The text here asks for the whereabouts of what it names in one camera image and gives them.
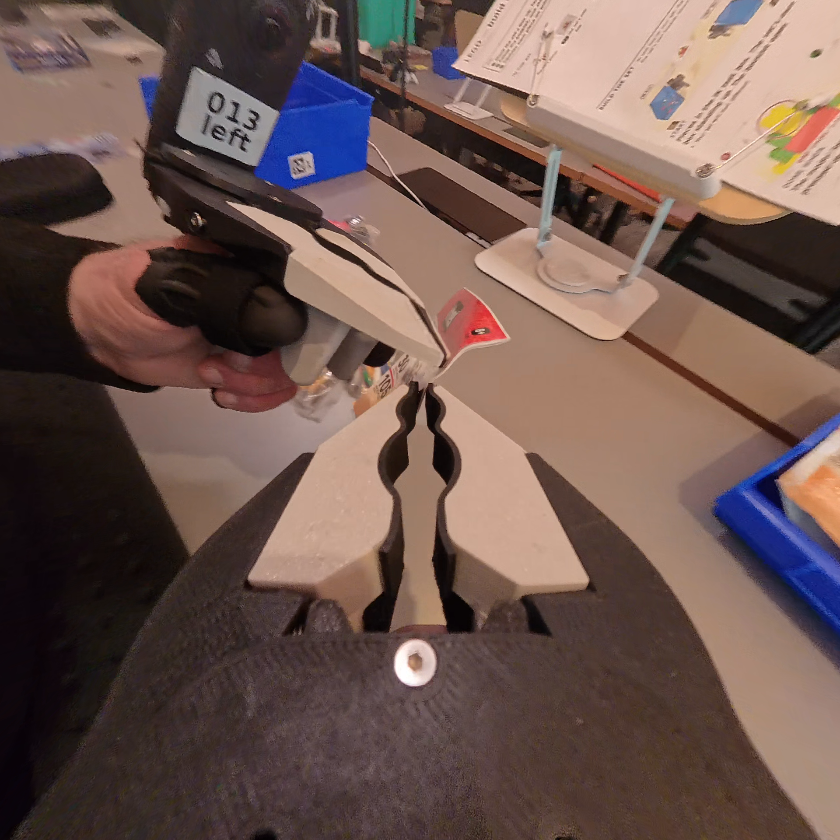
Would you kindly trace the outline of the colourful printed sheet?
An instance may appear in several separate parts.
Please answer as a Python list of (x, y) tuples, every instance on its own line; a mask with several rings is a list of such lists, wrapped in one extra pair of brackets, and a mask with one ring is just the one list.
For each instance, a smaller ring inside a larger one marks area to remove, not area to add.
[(112, 133), (101, 132), (68, 139), (30, 141), (1, 147), (1, 162), (44, 154), (74, 154), (98, 165), (126, 156), (122, 142)]

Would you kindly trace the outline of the person's left forearm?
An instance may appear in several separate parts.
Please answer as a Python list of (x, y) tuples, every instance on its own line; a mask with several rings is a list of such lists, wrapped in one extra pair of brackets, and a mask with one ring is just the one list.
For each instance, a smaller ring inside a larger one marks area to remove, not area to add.
[(130, 392), (156, 391), (155, 386), (123, 378), (94, 360), (70, 317), (73, 270), (84, 258), (117, 247), (2, 218), (2, 371), (66, 375)]

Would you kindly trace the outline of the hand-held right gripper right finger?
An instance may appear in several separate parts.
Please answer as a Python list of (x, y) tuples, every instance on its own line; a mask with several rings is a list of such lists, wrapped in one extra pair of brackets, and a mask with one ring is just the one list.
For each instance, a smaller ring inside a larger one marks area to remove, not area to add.
[(482, 627), (504, 605), (590, 584), (529, 454), (443, 387), (425, 396), (437, 501), (434, 576), (447, 630)]

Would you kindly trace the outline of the blue toy box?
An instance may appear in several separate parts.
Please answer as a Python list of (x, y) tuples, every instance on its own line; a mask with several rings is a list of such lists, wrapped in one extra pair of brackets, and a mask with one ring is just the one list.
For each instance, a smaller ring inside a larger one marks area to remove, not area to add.
[(22, 74), (39, 74), (89, 68), (88, 54), (71, 36), (56, 29), (5, 27), (2, 50), (12, 68)]

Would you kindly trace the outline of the grey table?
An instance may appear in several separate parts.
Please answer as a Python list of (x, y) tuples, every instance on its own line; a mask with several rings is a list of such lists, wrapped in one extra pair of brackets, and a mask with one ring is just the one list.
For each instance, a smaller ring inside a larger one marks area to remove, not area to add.
[(138, 155), (147, 127), (140, 79), (160, 70), (160, 45), (104, 2), (2, 2), (5, 27), (60, 30), (91, 65), (20, 73), (1, 49), (2, 146), (108, 132)]

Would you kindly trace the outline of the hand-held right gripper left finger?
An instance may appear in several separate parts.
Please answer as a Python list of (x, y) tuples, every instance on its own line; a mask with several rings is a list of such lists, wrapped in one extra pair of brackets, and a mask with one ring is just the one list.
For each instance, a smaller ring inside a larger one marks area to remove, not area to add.
[(391, 629), (404, 570), (396, 479), (409, 463), (417, 384), (400, 385), (322, 443), (248, 573), (257, 590), (338, 603), (353, 629)]

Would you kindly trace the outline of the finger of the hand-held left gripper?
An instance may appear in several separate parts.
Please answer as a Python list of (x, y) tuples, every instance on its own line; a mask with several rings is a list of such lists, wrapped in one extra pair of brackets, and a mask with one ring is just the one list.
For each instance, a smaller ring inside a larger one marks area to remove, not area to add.
[(297, 385), (313, 383), (325, 366), (336, 375), (351, 373), (378, 343), (444, 366), (443, 341), (439, 349), (404, 295), (322, 247), (315, 230), (242, 203), (227, 205), (236, 221), (267, 235), (269, 245), (290, 247), (282, 284), (304, 304), (308, 326), (280, 349), (280, 360)]
[(422, 321), (426, 331), (434, 340), (437, 347), (442, 347), (442, 340), (438, 335), (438, 331), (433, 325), (430, 316), (425, 309), (423, 302), (415, 294), (405, 281), (396, 274), (396, 271), (379, 257), (371, 248), (361, 243), (345, 231), (335, 227), (334, 225), (324, 224), (315, 228), (315, 239), (320, 245), (327, 250), (330, 250), (336, 256), (345, 259), (357, 267), (360, 267), (372, 278), (380, 282), (385, 287), (404, 295)]

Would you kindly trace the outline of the person's black clothing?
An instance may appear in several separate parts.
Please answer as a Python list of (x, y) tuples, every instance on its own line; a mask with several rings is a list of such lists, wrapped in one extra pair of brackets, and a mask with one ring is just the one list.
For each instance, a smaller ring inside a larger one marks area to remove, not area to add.
[(103, 386), (2, 373), (2, 838), (77, 751), (188, 557)]

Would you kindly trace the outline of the toy instruction booklet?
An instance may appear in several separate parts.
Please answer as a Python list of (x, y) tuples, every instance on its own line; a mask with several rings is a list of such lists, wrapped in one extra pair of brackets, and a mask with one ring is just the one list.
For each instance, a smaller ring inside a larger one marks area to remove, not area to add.
[(510, 334), (496, 314), (474, 292), (463, 288), (454, 294), (437, 314), (437, 334), (446, 350), (444, 366), (396, 351), (383, 365), (364, 365), (353, 383), (360, 392), (353, 401), (353, 414), (360, 417), (402, 385), (416, 384), (422, 391), (436, 382), (461, 356), (509, 342)]

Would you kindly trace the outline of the black desk mat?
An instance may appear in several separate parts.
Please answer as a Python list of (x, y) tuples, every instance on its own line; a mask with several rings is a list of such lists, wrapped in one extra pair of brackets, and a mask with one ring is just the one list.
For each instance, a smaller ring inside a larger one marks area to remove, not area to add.
[(430, 167), (398, 178), (433, 215), (485, 248), (526, 228), (521, 220)]

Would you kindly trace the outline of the person's left hand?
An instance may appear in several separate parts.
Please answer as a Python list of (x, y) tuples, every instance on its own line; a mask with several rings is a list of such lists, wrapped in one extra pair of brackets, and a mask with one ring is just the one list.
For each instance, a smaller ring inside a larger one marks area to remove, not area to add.
[(290, 401), (298, 387), (277, 352), (251, 358), (221, 351), (197, 328), (177, 328), (142, 303), (135, 286), (151, 262), (150, 251), (160, 248), (224, 253), (181, 235), (85, 257), (70, 276), (69, 313), (90, 356), (134, 383), (209, 391), (227, 410), (263, 413)]

